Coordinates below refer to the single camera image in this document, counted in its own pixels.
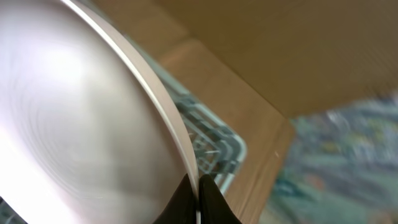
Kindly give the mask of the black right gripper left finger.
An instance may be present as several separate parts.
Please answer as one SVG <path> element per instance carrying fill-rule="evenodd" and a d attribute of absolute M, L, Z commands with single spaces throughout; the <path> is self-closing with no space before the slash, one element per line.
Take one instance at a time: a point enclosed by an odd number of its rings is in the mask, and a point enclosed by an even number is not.
<path fill-rule="evenodd" d="M 153 224 L 195 224 L 197 222 L 196 205 L 197 200 L 186 174 Z"/>

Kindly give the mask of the white plate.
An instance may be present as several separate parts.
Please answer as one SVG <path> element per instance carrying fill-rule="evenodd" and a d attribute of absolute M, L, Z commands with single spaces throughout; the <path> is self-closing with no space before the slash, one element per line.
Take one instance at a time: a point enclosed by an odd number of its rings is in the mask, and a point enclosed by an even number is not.
<path fill-rule="evenodd" d="M 80 1 L 1 2 L 1 197 L 27 223 L 152 223 L 198 168 L 155 71 Z"/>

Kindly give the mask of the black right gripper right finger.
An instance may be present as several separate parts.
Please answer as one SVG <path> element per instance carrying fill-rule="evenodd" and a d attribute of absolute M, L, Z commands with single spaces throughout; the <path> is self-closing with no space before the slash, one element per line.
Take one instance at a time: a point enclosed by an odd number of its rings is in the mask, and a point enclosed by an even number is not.
<path fill-rule="evenodd" d="M 208 174 L 199 180 L 199 204 L 202 224 L 242 224 Z"/>

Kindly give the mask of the grey dish rack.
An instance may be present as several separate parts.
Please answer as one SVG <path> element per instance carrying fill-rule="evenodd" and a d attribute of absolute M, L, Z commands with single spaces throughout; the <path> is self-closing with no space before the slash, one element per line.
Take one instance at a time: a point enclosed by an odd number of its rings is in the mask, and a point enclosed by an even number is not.
<path fill-rule="evenodd" d="M 127 38 L 1 38 L 1 195 L 12 223 L 154 223 L 244 141 Z"/>

